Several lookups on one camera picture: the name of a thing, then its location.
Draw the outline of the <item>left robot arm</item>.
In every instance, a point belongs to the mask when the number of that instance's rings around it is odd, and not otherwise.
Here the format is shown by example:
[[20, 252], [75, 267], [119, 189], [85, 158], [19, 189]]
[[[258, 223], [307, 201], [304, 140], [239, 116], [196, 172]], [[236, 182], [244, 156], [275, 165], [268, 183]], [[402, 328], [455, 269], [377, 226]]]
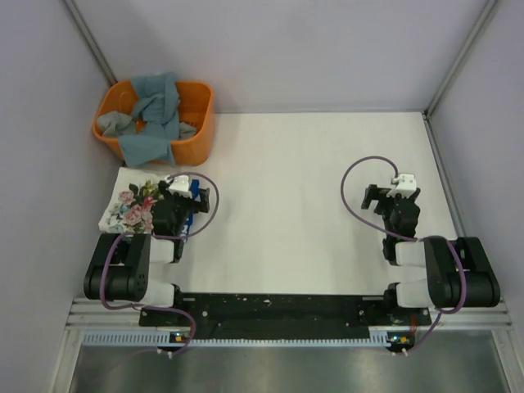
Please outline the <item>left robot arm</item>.
[[110, 309], [122, 300], [128, 307], [157, 307], [174, 325], [185, 317], [177, 285], [151, 278], [152, 265], [178, 263], [197, 214], [210, 211], [210, 191], [188, 174], [156, 183], [131, 183], [109, 209], [84, 277], [84, 295], [104, 300]]

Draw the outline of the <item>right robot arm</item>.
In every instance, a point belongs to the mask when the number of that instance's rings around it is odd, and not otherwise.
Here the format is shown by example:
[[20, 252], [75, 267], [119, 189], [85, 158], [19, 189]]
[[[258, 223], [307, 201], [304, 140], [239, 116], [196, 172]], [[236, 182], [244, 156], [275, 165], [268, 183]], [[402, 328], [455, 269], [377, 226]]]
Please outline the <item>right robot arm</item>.
[[382, 217], [389, 233], [382, 240], [382, 253], [392, 266], [414, 267], [425, 277], [411, 282], [394, 282], [385, 290], [382, 303], [384, 318], [393, 324], [405, 321], [413, 308], [453, 309], [495, 307], [500, 302], [500, 287], [486, 252], [477, 237], [458, 237], [446, 241], [429, 237], [407, 242], [395, 237], [414, 237], [420, 208], [410, 197], [392, 196], [391, 190], [369, 185], [361, 208], [372, 202], [374, 213]]

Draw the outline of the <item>teal blue t shirt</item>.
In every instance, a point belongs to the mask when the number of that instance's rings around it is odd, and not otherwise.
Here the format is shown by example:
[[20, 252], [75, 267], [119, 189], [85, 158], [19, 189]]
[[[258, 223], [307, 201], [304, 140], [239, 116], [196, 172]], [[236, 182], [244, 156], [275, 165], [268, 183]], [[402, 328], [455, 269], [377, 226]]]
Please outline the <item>teal blue t shirt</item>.
[[172, 72], [134, 77], [130, 84], [137, 96], [131, 117], [144, 126], [134, 134], [118, 137], [120, 150], [128, 167], [138, 167], [154, 160], [174, 166], [171, 142], [180, 135], [178, 106], [180, 96]]

